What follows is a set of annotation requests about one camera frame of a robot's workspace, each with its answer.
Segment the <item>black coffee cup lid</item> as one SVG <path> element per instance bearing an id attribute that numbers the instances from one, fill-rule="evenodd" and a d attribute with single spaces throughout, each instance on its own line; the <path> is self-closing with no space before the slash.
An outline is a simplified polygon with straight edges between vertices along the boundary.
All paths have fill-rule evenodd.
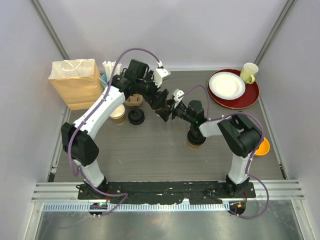
<path id="1" fill-rule="evenodd" d="M 206 141 L 206 137 L 202 136 L 201 134 L 199 136 L 194 136 L 191 131 L 188 131 L 187 140 L 192 145 L 200 146 Z"/>

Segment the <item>brown paper cup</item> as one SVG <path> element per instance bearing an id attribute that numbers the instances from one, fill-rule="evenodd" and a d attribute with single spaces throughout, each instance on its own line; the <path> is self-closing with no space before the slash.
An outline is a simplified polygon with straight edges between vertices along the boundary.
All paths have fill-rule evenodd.
<path id="1" fill-rule="evenodd" d="M 198 149 L 202 144 L 202 142 L 188 142 L 188 146 L 193 150 Z"/>

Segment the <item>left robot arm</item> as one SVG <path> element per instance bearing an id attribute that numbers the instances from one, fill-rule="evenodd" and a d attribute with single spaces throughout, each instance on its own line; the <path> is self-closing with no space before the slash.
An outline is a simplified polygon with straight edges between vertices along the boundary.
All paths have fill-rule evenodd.
<path id="1" fill-rule="evenodd" d="M 72 124 L 61 127 L 63 150 L 75 176 L 81 174 L 89 194 L 100 200 L 108 196 L 108 181 L 98 164 L 99 148 L 94 139 L 110 115 L 130 96 L 139 94 L 153 110 L 163 109 L 167 90 L 160 91 L 163 81 L 170 76 L 162 62 L 151 70 L 146 63 L 131 60 L 120 74 L 112 73 L 108 85 L 96 102 Z"/>

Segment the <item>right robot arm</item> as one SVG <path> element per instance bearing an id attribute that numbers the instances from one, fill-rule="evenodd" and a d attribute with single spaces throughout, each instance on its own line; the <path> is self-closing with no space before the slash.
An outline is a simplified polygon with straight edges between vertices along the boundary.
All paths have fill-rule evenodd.
<path id="1" fill-rule="evenodd" d="M 238 112 L 210 119 L 205 117 L 200 101 L 192 100 L 185 105 L 183 102 L 176 104 L 172 99 L 155 113 L 165 122 L 178 117 L 190 123 L 187 141 L 191 149 L 199 148 L 208 137 L 223 136 L 232 152 L 231 168 L 226 175 L 224 190 L 218 192 L 208 189 L 207 192 L 211 197 L 225 195 L 233 198 L 244 193 L 250 180 L 249 169 L 253 155 L 264 139 L 262 130 L 247 115 Z"/>

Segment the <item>cardboard cup carrier stack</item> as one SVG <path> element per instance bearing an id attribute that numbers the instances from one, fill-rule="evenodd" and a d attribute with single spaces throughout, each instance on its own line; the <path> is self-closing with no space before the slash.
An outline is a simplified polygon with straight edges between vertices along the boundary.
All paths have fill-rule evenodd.
<path id="1" fill-rule="evenodd" d="M 143 96 L 140 94 L 133 94 L 128 97 L 124 104 L 128 107 L 138 107 L 143 103 Z"/>

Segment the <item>stack of black lids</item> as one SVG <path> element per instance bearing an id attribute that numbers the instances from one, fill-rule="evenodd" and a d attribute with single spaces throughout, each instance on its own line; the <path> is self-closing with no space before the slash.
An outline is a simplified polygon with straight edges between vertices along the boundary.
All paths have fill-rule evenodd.
<path id="1" fill-rule="evenodd" d="M 145 121 L 145 114 L 141 109 L 134 108 L 128 113 L 128 120 L 132 125 L 140 125 Z"/>

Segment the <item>stack of paper cups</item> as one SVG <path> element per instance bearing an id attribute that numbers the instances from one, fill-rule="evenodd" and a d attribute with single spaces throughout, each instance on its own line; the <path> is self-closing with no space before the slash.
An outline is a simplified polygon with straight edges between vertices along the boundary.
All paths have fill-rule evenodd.
<path id="1" fill-rule="evenodd" d="M 121 125 L 126 120 L 125 112 L 126 112 L 125 106 L 123 104 L 121 104 L 110 114 L 109 117 L 117 125 Z"/>

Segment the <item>light blue straw holder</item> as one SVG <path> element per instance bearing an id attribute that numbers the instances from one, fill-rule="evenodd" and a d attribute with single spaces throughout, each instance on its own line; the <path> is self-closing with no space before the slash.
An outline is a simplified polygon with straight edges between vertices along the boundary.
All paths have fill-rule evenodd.
<path id="1" fill-rule="evenodd" d="M 101 76 L 100 83 L 104 89 L 108 86 L 108 78 L 105 73 Z"/>

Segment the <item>white paper plate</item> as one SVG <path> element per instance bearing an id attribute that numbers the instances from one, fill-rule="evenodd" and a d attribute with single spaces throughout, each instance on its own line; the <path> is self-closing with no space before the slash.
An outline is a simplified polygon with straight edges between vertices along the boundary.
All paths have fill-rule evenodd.
<path id="1" fill-rule="evenodd" d="M 240 98 L 246 90 L 244 81 L 231 72 L 218 72 L 213 74 L 208 81 L 212 93 L 223 100 Z"/>

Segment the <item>brown paper bag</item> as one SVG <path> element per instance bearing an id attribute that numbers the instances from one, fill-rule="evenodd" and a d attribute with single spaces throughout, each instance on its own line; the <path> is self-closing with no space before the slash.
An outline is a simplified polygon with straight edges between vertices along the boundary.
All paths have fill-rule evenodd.
<path id="1" fill-rule="evenodd" d="M 53 61 L 49 81 L 70 110 L 87 110 L 101 96 L 104 87 L 96 61 L 74 59 Z"/>

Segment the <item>red round tray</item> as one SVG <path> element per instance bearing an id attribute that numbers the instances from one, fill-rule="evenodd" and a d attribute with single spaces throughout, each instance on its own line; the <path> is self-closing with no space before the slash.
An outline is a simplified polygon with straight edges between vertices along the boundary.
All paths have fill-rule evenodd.
<path id="1" fill-rule="evenodd" d="M 241 73 L 241 71 L 237 70 L 237 69 L 223 69 L 223 70 L 217 71 L 216 73 L 220 73 L 220 72 L 230 72 L 230 73 L 238 75 L 239 77 L 240 77 L 240 73 Z M 214 95 L 212 93 L 212 91 L 209 89 L 209 80 L 207 83 L 207 88 L 208 88 L 208 92 L 209 92 L 210 96 L 214 99 L 214 101 L 216 101 L 219 105 L 221 105 L 225 108 L 234 109 L 234 110 L 241 110 L 241 109 L 245 109 L 245 108 L 248 108 L 248 107 L 254 105 L 260 95 L 260 89 L 259 89 L 259 86 L 256 82 L 254 82 L 253 84 L 245 84 L 244 94 L 241 97 L 234 99 L 234 100 L 225 100 L 225 99 L 221 99 L 221 98 L 217 97 L 216 95 Z"/>

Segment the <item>pale yellow mug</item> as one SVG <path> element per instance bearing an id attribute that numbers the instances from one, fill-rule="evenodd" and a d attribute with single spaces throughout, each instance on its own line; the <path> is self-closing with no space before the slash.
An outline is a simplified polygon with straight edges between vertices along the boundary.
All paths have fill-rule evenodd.
<path id="1" fill-rule="evenodd" d="M 252 63 L 247 62 L 243 65 L 243 68 L 240 72 L 240 78 L 244 81 L 245 84 L 253 84 L 256 80 L 255 76 L 259 71 L 259 67 Z"/>

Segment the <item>orange bowl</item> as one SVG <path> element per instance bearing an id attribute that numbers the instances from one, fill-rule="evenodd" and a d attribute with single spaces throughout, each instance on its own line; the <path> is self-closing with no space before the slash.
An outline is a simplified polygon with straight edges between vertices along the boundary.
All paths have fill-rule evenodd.
<path id="1" fill-rule="evenodd" d="M 262 143 L 260 144 L 259 148 L 256 150 L 256 156 L 264 156 L 269 153 L 270 151 L 270 143 L 266 137 L 264 137 Z"/>

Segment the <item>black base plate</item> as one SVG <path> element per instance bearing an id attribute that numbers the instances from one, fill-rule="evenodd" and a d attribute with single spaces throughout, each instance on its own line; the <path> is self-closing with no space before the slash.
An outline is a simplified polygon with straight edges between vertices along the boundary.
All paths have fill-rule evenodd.
<path id="1" fill-rule="evenodd" d="M 221 203 L 222 199 L 253 199 L 256 197 L 254 184 L 248 182 L 240 190 L 233 190 L 231 185 L 223 181 L 125 181 L 109 182 L 102 195 L 92 189 L 87 183 L 76 185 L 79 200 L 109 200 L 118 204 L 127 193 L 124 204 L 132 205 L 173 205 L 181 204 L 184 199 L 195 204 Z"/>

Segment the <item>aluminium frame rail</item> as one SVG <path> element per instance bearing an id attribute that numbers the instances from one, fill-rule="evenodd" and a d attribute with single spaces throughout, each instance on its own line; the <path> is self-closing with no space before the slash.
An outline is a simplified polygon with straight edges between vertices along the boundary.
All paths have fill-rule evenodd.
<path id="1" fill-rule="evenodd" d="M 251 180 L 241 193 L 230 195 L 222 181 L 109 182 L 107 195 L 81 182 L 37 183 L 32 202 L 43 211 L 91 214 L 107 212 L 229 211 L 251 201 L 303 200 L 297 180 Z"/>

